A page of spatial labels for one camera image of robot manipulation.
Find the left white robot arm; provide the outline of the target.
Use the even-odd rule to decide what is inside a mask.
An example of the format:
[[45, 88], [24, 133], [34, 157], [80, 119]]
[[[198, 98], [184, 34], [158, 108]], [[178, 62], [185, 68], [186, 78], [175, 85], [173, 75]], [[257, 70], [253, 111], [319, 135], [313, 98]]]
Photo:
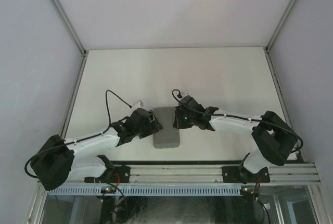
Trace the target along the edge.
[[162, 128], [153, 111], [139, 107], [130, 116], [110, 123], [106, 130], [91, 136], [75, 139], [51, 136], [25, 167], [32, 168], [34, 177], [48, 191], [66, 181], [85, 177], [109, 182], [114, 176], [114, 169], [102, 152], [130, 143], [135, 137], [151, 136]]

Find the grey plastic tool case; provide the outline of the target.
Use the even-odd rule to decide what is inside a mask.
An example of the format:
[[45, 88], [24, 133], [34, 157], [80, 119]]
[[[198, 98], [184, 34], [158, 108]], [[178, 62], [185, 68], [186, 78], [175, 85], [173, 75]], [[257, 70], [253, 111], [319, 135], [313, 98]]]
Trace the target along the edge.
[[173, 127], [175, 121], [174, 107], [157, 107], [153, 113], [162, 125], [162, 129], [153, 135], [154, 148], [176, 148], [180, 145], [180, 131]]

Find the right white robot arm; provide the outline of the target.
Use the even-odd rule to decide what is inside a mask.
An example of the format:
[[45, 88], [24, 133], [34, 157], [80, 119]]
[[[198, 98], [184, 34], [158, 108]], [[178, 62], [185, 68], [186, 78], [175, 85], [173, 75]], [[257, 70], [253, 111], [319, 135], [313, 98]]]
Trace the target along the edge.
[[237, 167], [243, 183], [257, 180], [271, 165], [283, 166], [290, 154], [301, 149], [297, 146], [301, 141], [299, 135], [273, 111], [266, 111], [258, 117], [232, 115], [217, 107], [204, 108], [192, 96], [179, 90], [173, 90], [172, 96], [178, 102], [174, 128], [180, 130], [196, 126], [201, 130], [252, 136], [258, 148], [248, 153]]

